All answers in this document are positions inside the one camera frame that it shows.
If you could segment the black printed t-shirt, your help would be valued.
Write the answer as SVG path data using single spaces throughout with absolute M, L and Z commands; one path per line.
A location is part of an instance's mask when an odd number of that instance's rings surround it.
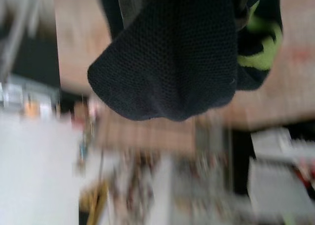
M 283 38 L 280 0 L 101 0 L 112 41 L 87 71 L 134 121 L 184 121 L 261 87 Z

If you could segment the black tv console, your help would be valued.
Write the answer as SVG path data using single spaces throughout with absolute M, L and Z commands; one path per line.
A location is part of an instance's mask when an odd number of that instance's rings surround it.
M 57 40 L 24 36 L 12 73 L 58 85 L 60 76 Z

